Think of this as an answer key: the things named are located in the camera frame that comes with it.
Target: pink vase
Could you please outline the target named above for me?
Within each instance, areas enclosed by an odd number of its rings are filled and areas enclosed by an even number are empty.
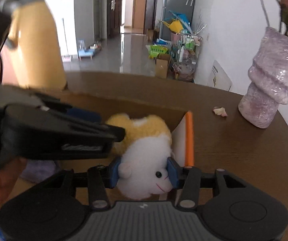
[[[253,125],[267,128],[280,104],[288,104],[288,37],[267,27],[249,69],[251,84],[238,105]]]

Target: brown table top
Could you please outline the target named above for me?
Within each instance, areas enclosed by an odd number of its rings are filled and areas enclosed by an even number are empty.
[[[68,88],[123,97],[193,112],[196,166],[225,168],[280,200],[288,209],[288,126],[277,113],[267,129],[247,122],[237,106],[241,95],[196,84],[113,73],[67,73]],[[212,108],[225,107],[227,118]],[[288,241],[288,228],[283,241]]]

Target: plush toy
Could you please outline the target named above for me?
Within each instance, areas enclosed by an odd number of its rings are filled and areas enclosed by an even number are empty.
[[[117,188],[131,199],[149,198],[172,189],[166,170],[171,155],[171,132],[158,116],[130,119],[126,114],[112,116],[108,124],[125,128],[122,142],[114,146],[122,154]]]

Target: gray refrigerator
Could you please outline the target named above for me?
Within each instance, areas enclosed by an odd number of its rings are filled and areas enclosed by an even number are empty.
[[[177,13],[185,14],[187,19],[191,23],[195,1],[193,0],[192,6],[191,6],[191,0],[188,1],[187,5],[186,5],[186,1],[187,0],[166,0],[166,9],[165,9],[164,19],[173,17],[173,15],[169,11],[174,11]],[[171,40],[170,30],[165,25],[163,25],[163,28],[162,28],[161,38],[164,40],[168,40],[168,41]]]

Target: black eye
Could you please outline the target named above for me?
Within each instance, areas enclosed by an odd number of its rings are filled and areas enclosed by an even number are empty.
[[[162,173],[158,171],[158,172],[155,173],[155,176],[158,177],[158,178],[161,178],[162,177]]]

